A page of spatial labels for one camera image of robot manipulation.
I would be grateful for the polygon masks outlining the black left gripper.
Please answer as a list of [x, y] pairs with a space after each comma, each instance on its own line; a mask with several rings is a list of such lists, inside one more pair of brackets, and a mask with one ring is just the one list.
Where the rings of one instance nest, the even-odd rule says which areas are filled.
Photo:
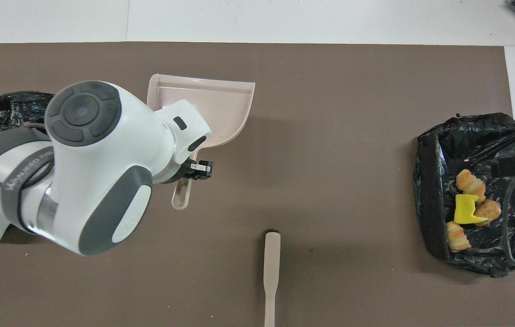
[[188, 178], [193, 175], [193, 178], [211, 178], [212, 177], [212, 161], [199, 161], [196, 162], [192, 159], [187, 159], [180, 166], [176, 174], [169, 178], [166, 183], [174, 183], [182, 178]]

